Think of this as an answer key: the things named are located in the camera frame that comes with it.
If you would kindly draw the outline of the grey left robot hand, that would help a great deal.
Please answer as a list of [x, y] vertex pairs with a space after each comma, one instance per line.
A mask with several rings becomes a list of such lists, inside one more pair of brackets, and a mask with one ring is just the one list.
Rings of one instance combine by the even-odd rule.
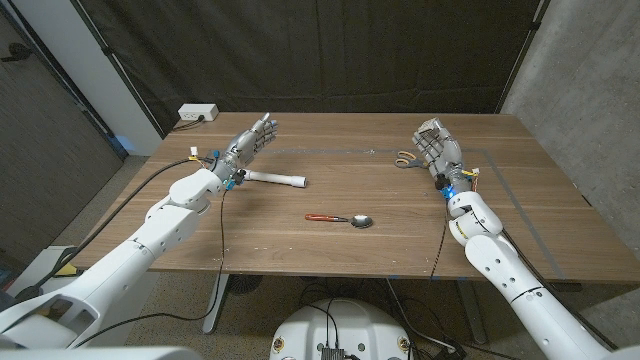
[[277, 136], [278, 124], [265, 113], [248, 130], [236, 135], [212, 168], [212, 172], [222, 181], [226, 190], [243, 182], [242, 171], [257, 153]]

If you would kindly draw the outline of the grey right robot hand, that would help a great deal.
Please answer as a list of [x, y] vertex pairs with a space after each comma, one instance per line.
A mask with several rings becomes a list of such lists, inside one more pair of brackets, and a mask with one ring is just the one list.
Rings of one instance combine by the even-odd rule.
[[426, 120], [412, 141], [424, 157], [436, 189], [446, 200], [472, 190], [471, 175], [465, 173], [461, 147], [438, 117]]

